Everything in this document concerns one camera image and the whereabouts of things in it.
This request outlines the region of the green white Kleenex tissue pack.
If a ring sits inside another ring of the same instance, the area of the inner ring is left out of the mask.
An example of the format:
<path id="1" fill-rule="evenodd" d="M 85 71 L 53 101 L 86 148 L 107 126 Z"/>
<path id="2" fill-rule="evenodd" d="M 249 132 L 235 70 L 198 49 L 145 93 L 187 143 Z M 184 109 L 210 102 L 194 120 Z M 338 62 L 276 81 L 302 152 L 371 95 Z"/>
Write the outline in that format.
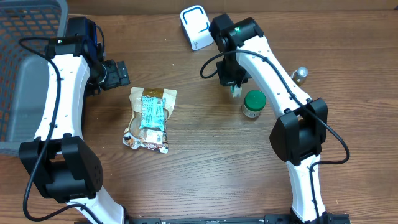
<path id="1" fill-rule="evenodd" d="M 241 86 L 231 86 L 231 95 L 233 98 L 241 97 L 242 87 Z"/>

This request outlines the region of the green lid white jar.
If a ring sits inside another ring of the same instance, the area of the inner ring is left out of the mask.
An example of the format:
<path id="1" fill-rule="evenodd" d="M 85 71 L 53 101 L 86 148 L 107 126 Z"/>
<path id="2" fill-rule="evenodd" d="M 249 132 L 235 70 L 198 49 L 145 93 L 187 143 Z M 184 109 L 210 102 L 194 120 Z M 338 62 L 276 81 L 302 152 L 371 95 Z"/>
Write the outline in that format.
<path id="1" fill-rule="evenodd" d="M 248 118 L 257 118 L 266 105 L 266 96 L 261 90 L 251 90 L 244 97 L 242 112 Z"/>

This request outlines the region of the teal snack packet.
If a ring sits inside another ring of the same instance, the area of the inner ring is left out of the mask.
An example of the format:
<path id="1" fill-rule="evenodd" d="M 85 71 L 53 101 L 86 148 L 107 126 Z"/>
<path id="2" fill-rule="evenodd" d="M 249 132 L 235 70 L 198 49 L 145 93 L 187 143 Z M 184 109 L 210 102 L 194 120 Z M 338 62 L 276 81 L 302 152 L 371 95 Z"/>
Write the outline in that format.
<path id="1" fill-rule="evenodd" d="M 165 99 L 153 96 L 142 96 L 142 115 L 140 129 L 157 128 L 165 131 Z"/>

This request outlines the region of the yellow oil bottle silver cap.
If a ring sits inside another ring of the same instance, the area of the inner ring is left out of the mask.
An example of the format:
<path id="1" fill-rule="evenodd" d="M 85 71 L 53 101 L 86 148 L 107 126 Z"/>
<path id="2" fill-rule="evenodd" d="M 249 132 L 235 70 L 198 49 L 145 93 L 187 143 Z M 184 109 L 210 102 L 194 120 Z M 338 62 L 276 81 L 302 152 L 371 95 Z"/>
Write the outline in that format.
<path id="1" fill-rule="evenodd" d="M 308 74 L 309 72 L 306 67 L 299 67 L 291 74 L 290 77 L 298 86 L 301 86 L 305 83 Z"/>

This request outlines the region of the brown snack packet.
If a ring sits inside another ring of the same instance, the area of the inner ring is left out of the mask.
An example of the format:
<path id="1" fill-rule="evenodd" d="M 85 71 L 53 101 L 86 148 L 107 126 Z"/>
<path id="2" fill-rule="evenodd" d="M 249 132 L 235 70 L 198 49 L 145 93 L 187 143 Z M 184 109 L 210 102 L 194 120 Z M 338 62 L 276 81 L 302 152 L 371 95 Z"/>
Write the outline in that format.
<path id="1" fill-rule="evenodd" d="M 157 98 L 165 99 L 165 106 L 164 106 L 164 115 L 165 115 L 165 131 L 166 132 L 166 123 L 169 120 L 174 107 L 175 101 L 177 97 L 176 90 L 170 90 L 165 88 L 141 88 L 141 87 L 133 87 L 131 88 L 131 92 L 129 95 L 129 100 L 131 103 L 132 109 L 132 117 L 128 124 L 128 127 L 124 131 L 124 135 L 127 132 L 130 132 L 133 136 L 138 136 L 140 130 L 140 123 L 141 123 L 141 115 L 142 115 L 142 96 L 153 96 Z M 154 131 L 160 131 L 159 129 L 155 128 L 144 128 L 144 129 L 151 129 Z"/>

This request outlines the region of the white labelled snack packet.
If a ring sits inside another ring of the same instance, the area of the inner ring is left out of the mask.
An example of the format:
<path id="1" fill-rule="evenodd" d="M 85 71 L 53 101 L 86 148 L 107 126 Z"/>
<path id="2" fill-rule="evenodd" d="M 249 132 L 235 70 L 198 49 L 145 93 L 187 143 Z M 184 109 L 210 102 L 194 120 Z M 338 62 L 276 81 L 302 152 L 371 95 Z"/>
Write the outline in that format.
<path id="1" fill-rule="evenodd" d="M 151 129 L 140 130 L 138 136 L 127 132 L 123 136 L 123 143 L 131 149 L 146 148 L 162 154 L 167 154 L 169 151 L 166 132 Z"/>

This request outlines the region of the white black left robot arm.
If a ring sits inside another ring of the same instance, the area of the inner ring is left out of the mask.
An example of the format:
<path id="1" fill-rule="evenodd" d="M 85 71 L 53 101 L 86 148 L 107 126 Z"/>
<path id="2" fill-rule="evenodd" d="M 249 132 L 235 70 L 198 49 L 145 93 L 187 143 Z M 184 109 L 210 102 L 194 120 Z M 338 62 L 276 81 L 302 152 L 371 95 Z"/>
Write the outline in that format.
<path id="1" fill-rule="evenodd" d="M 75 208 L 91 223 L 131 223 L 106 191 L 101 161 L 83 140 L 85 98 L 130 82 L 124 62 L 106 60 L 104 51 L 103 31 L 85 17 L 69 19 L 63 37 L 47 39 L 44 112 L 34 139 L 20 145 L 19 159 L 29 173 L 28 186 L 62 210 Z"/>

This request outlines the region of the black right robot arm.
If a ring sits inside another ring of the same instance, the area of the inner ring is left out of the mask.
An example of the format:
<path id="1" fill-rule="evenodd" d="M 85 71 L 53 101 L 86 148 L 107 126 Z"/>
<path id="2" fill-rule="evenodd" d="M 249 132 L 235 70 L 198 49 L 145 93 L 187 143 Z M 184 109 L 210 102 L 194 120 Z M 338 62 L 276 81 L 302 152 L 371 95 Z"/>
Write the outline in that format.
<path id="1" fill-rule="evenodd" d="M 241 86 L 252 78 L 275 114 L 269 139 L 288 168 L 293 195 L 291 220 L 325 223 L 328 214 L 317 165 L 326 139 L 326 103 L 321 98 L 313 100 L 289 77 L 253 18 L 234 23 L 222 14 L 213 18 L 209 32 L 222 57 L 215 71 L 221 85 Z"/>

